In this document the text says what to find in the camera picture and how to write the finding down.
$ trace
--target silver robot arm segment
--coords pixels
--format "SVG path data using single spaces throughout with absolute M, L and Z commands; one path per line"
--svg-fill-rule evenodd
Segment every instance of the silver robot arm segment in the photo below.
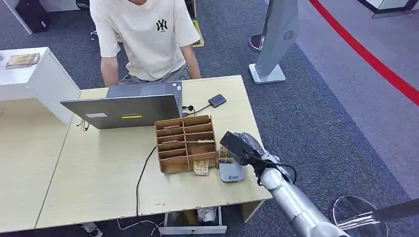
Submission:
M 227 132 L 220 142 L 241 165 L 254 168 L 258 182 L 272 195 L 282 214 L 298 237 L 350 237 L 333 225 L 297 186 L 288 173 L 273 163 L 279 158 L 269 154 L 247 133 Z

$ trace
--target ny logo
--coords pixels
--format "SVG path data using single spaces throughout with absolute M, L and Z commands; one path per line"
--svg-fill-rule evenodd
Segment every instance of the ny logo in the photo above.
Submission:
M 167 23 L 167 21 L 165 21 L 164 19 L 162 19 L 161 21 L 159 20 L 156 23 L 156 25 L 157 25 L 157 31 L 160 31 L 161 30 L 161 32 L 164 32 L 165 29 L 167 30 L 168 27 L 167 27 L 166 23 Z

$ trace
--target white t-shirt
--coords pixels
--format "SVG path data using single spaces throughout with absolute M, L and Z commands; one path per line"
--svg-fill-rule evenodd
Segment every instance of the white t-shirt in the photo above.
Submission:
M 124 43 L 129 74 L 155 81 L 185 64 L 179 47 L 200 39 L 184 0 L 90 0 L 99 36 L 100 55 L 115 57 Z

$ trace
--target white paper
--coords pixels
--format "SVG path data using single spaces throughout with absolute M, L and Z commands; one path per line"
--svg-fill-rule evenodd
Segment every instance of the white paper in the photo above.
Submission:
M 89 118 L 102 118 L 102 117 L 107 117 L 106 114 L 104 114 L 104 113 L 86 114 L 86 116 L 89 117 Z

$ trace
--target black power adapter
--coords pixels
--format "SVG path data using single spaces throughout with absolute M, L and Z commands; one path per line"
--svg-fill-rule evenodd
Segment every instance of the black power adapter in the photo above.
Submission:
M 184 109 L 184 110 L 188 109 L 189 111 L 194 111 L 193 113 L 183 112 L 182 116 L 183 117 L 188 116 L 188 115 L 194 115 L 195 116 L 195 114 L 201 112 L 202 110 L 208 108 L 209 106 L 213 106 L 214 108 L 217 108 L 218 106 L 227 102 L 227 100 L 224 98 L 224 96 L 222 96 L 221 94 L 218 94 L 218 95 L 212 97 L 211 99 L 209 99 L 208 102 L 209 102 L 209 105 L 203 107 L 202 109 L 200 109 L 198 111 L 195 111 L 194 106 L 192 106 L 192 105 L 182 106 L 182 109 Z
M 214 108 L 224 104 L 227 100 L 221 94 L 218 94 L 211 99 L 208 100 L 209 104 L 211 104 Z

